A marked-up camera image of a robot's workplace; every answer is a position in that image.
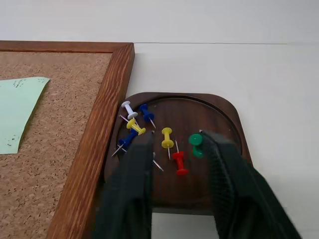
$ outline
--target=wooden tray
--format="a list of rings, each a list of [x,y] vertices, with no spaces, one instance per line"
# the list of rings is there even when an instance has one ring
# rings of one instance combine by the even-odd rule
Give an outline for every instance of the wooden tray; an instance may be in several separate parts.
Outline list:
[[[154,176],[154,212],[207,214],[211,208],[211,198],[207,187],[207,159],[196,158],[192,155],[192,146],[188,138],[200,129],[206,129],[223,134],[231,139],[238,147],[243,157],[252,163],[245,135],[235,107],[222,97],[209,94],[180,94],[180,93],[140,93],[127,98],[134,111],[139,112],[139,106],[148,105],[148,111],[155,114],[154,123],[156,162],[163,168],[156,166]],[[127,116],[124,108],[120,108],[119,115]],[[142,113],[136,117],[141,127],[154,130],[150,122],[144,122]],[[172,128],[170,138],[177,140],[179,150],[184,151],[184,166],[189,170],[185,176],[177,176],[177,163],[171,161],[167,149],[161,147],[164,127]],[[111,157],[116,150],[120,138],[126,137],[129,131],[126,122],[117,118],[106,154],[104,169],[105,180],[112,174],[123,156],[120,150]],[[170,150],[176,152],[176,146]]]

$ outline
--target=yellow push pin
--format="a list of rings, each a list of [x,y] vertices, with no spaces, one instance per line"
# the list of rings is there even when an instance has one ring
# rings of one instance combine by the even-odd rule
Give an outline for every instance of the yellow push pin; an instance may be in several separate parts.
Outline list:
[[[161,142],[161,146],[163,148],[167,148],[168,150],[168,158],[170,159],[170,152],[169,149],[174,146],[174,142],[169,139],[169,135],[171,134],[172,130],[171,128],[163,128],[161,131],[162,134],[164,134],[164,140]]]
[[[137,133],[139,133],[139,135],[145,133],[146,129],[145,128],[140,128],[135,124],[135,119],[131,119],[130,121],[128,121],[126,118],[124,118],[122,115],[120,115],[120,117],[122,119],[124,119],[127,122],[126,128],[128,129],[134,129]]]

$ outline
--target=green push pin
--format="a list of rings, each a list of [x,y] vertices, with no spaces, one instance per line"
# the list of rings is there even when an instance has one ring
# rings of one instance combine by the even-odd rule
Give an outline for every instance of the green push pin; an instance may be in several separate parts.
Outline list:
[[[188,139],[188,142],[191,145],[194,145],[193,147],[193,154],[197,157],[197,158],[202,158],[204,157],[204,153],[201,150],[201,143],[203,142],[203,136],[201,136],[198,133],[195,133],[193,135],[191,135]]]

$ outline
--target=red push pin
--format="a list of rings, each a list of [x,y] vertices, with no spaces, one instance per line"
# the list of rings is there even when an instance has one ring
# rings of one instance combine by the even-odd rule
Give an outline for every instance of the red push pin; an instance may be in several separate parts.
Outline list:
[[[177,153],[173,153],[172,156],[173,156],[173,159],[176,160],[177,166],[178,166],[178,170],[176,171],[176,174],[179,176],[186,175],[188,173],[188,170],[184,169],[184,164],[183,164],[184,152],[179,151],[176,140],[175,140],[175,145],[177,148]]]

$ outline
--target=blue push pin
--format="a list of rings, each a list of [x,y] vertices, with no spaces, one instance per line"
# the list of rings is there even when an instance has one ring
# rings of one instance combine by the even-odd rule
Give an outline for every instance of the blue push pin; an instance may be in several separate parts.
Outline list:
[[[140,111],[142,111],[142,113],[144,114],[144,116],[143,116],[144,121],[145,121],[145,122],[151,122],[152,125],[154,126],[154,128],[156,128],[156,127],[155,127],[155,124],[154,124],[154,122],[153,122],[155,116],[154,116],[153,113],[148,112],[148,106],[145,105],[145,104],[144,104],[144,105],[141,105],[141,106],[140,106]]]
[[[112,154],[111,157],[113,157],[121,148],[124,149],[128,149],[128,147],[130,146],[130,144],[132,143],[132,140],[138,135],[139,133],[137,133],[134,129],[131,129],[131,133],[129,134],[129,136],[127,136],[126,138],[121,138],[119,140],[119,148]]]

